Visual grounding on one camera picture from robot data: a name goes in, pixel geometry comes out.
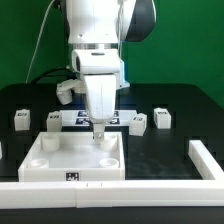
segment white box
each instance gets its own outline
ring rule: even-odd
[[[51,112],[47,117],[47,131],[60,132],[62,127],[62,114],[59,111]]]
[[[17,110],[15,117],[15,130],[16,131],[25,131],[30,129],[30,110]]]
[[[147,126],[147,115],[136,114],[129,124],[129,135],[143,136]]]
[[[105,145],[101,149],[92,132],[41,132],[18,170],[19,181],[124,180],[122,136],[120,132],[105,133],[105,138],[111,136],[116,136],[117,147],[112,144],[111,150],[104,150]],[[45,144],[50,142],[55,150]]]
[[[162,108],[154,109],[154,122],[158,129],[170,129],[171,115],[168,110]]]

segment white plastic part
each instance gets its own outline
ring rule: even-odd
[[[125,40],[128,29],[130,27],[133,11],[135,8],[136,0],[123,1],[123,10],[122,10],[122,22],[121,22],[121,40]]]
[[[16,131],[25,131],[30,129],[30,110],[17,110],[15,117],[15,130]]]
[[[117,43],[119,1],[66,0],[69,43]]]
[[[129,135],[143,136],[147,127],[147,115],[137,114],[135,115],[129,124]]]
[[[0,142],[0,159],[2,159],[2,144]]]
[[[27,168],[49,168],[47,159],[34,159],[28,162]]]
[[[100,160],[99,165],[101,168],[114,169],[119,167],[119,161],[113,158],[102,159]]]
[[[60,139],[57,134],[48,134],[41,137],[41,149],[46,152],[55,152],[60,148]]]
[[[204,180],[224,180],[223,170],[201,141],[190,141],[189,156]]]
[[[86,108],[93,123],[111,121],[114,115],[115,75],[81,75],[86,87]]]
[[[57,91],[57,97],[62,105],[66,105],[72,102],[72,92],[71,90],[66,90],[63,92]]]
[[[117,136],[117,148],[113,151],[101,150],[100,144],[93,140],[92,133],[89,132],[41,132],[18,170],[19,181],[124,180],[125,165],[121,133],[107,132],[105,134],[106,138]],[[53,147],[57,144],[56,137],[60,141],[60,148],[57,150]],[[48,161],[49,166],[40,169],[38,164],[44,165],[41,163],[43,159]],[[110,162],[111,166],[102,169],[99,163],[105,159],[109,160],[107,164]]]
[[[73,50],[72,66],[82,74],[116,73],[120,71],[120,58],[117,49]]]
[[[100,149],[107,152],[117,150],[117,135],[105,136],[100,142]]]
[[[72,92],[74,90],[75,93],[85,93],[85,87],[81,80],[73,80],[69,79],[57,85],[57,97],[62,105],[69,104],[72,102]]]
[[[48,114],[47,117],[47,131],[60,132],[62,128],[62,115],[61,112],[55,111]]]
[[[158,129],[170,129],[171,115],[168,110],[162,108],[154,109],[154,122]]]

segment label sticker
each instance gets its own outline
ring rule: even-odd
[[[79,173],[66,173],[66,181],[79,181]]]
[[[89,125],[89,118],[77,118],[75,124],[76,125]]]

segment black cable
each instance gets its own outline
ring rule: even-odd
[[[75,73],[68,73],[68,74],[62,74],[62,75],[45,75],[43,77],[36,78],[35,83],[31,82],[31,84],[36,84],[38,81],[40,81],[43,78],[51,78],[51,77],[68,77],[68,78],[76,79]]]
[[[50,73],[53,73],[53,72],[57,72],[57,71],[67,71],[67,72],[70,72],[71,74],[71,70],[68,69],[67,67],[58,67],[58,68],[53,68],[53,69],[50,69],[50,70],[47,70],[46,72],[42,73],[40,76],[38,76],[37,78],[33,79],[30,83],[31,84],[35,84],[37,83],[40,79],[48,76]]]

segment cable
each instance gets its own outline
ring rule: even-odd
[[[123,13],[124,1],[121,2],[119,12],[118,12],[118,52],[121,58],[122,53],[122,42],[121,42],[121,32],[122,32],[122,13]]]
[[[52,78],[52,77],[69,77],[76,79],[75,73],[68,73],[68,74],[61,74],[61,75],[45,75],[43,77],[38,77],[34,79],[30,84],[36,84],[38,81],[40,81],[43,78]]]
[[[26,83],[28,83],[28,81],[29,81],[30,73],[31,73],[33,62],[34,62],[34,59],[36,57],[36,53],[37,53],[37,50],[38,50],[38,47],[39,47],[39,43],[40,43],[40,39],[41,39],[41,36],[42,36],[42,33],[43,33],[43,29],[44,29],[44,26],[45,26],[45,23],[46,23],[49,11],[51,9],[51,6],[54,4],[54,1],[55,0],[51,1],[51,3],[48,5],[48,8],[47,8],[47,10],[45,12],[44,19],[43,19],[43,22],[42,22],[42,25],[41,25],[41,28],[40,28],[40,32],[39,32],[39,35],[38,35],[36,47],[35,47],[35,50],[34,50],[34,53],[33,53],[33,57],[32,57],[32,60],[30,62],[29,71],[28,71],[28,74],[27,74],[27,77],[26,77]]]
[[[67,71],[67,72],[72,72],[68,67],[58,67],[58,68],[53,68],[50,70],[47,70],[43,74],[39,75],[37,78],[33,79],[31,81],[32,84],[38,82],[40,79],[44,78],[45,76],[49,75],[50,73],[57,72],[57,71]]]

